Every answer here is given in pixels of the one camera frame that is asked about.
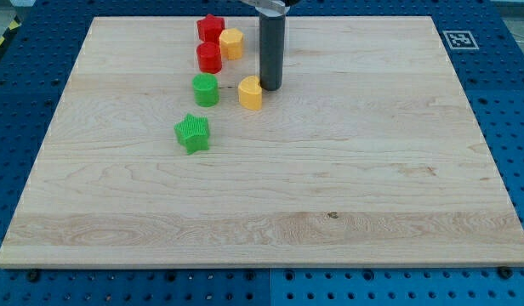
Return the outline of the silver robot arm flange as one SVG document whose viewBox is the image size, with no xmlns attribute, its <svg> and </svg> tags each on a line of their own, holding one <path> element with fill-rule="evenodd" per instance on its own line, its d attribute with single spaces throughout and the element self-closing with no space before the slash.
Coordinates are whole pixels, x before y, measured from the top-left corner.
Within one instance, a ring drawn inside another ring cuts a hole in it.
<svg viewBox="0 0 524 306">
<path fill-rule="evenodd" d="M 297 5 L 301 0 L 240 0 L 259 13 L 270 17 L 285 15 L 292 6 Z"/>
</svg>

